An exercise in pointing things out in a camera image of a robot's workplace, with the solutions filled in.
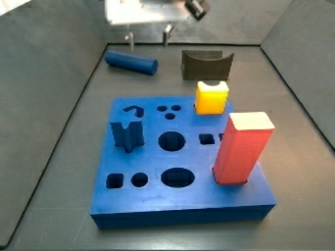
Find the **circular hole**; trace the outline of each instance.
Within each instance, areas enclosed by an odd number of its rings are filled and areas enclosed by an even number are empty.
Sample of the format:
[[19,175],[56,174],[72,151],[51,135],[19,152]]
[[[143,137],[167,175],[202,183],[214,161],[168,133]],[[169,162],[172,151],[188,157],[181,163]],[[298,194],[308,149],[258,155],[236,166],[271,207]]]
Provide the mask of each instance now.
[[171,114],[171,113],[165,114],[167,120],[172,120],[173,118],[175,118],[175,114]]
[[193,179],[193,172],[183,168],[168,169],[161,175],[163,183],[173,188],[188,186],[193,182]]
[[177,106],[177,105],[171,106],[171,108],[172,108],[172,110],[176,111],[176,112],[180,111],[180,109],[181,109],[180,106]]
[[143,187],[148,183],[148,176],[143,173],[137,173],[132,176],[131,182],[133,186]]
[[168,109],[167,106],[159,106],[159,107],[157,107],[157,110],[159,110],[160,112],[164,112],[167,109]]
[[160,135],[159,144],[168,152],[179,151],[184,146],[184,137],[176,131],[167,131]]

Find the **shape sorter board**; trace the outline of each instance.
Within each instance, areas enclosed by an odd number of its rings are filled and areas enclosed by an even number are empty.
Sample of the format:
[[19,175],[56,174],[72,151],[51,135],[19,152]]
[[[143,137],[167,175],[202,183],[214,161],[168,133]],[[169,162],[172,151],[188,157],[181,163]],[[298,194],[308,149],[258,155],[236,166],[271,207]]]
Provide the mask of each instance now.
[[[117,98],[107,123],[91,215],[99,228],[262,220],[276,204],[256,164],[246,184],[212,173],[226,130],[222,115],[196,115],[195,97]],[[141,121],[144,145],[116,147],[111,123]]]

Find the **red block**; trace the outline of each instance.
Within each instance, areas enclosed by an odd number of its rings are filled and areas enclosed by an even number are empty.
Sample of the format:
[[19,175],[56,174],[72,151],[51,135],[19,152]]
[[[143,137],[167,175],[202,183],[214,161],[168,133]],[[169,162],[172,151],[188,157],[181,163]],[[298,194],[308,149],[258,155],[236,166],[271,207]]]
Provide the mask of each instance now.
[[230,114],[214,167],[218,184],[247,182],[274,128],[263,112]]

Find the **square hole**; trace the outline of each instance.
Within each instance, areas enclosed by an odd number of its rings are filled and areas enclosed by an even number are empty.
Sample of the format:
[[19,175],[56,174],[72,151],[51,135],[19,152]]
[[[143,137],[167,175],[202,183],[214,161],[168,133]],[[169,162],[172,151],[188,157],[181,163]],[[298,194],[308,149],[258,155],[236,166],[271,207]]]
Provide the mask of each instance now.
[[120,188],[123,186],[123,174],[109,174],[105,180],[107,188]]
[[212,134],[199,134],[200,144],[202,145],[211,145],[215,143],[215,137]]

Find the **gray wall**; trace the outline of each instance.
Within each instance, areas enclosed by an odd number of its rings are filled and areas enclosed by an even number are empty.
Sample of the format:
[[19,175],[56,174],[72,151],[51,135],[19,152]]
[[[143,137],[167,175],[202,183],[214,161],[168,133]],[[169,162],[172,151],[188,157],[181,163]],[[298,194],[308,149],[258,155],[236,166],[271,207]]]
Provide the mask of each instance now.
[[335,148],[334,27],[335,1],[295,0],[262,49]]
[[83,0],[0,17],[0,247],[9,241],[104,48]]
[[[208,0],[211,12],[198,23],[191,17],[177,24],[169,42],[260,44],[292,0]],[[109,26],[104,20],[104,1],[89,2],[108,43],[124,42],[131,30],[135,42],[161,43],[167,24]]]

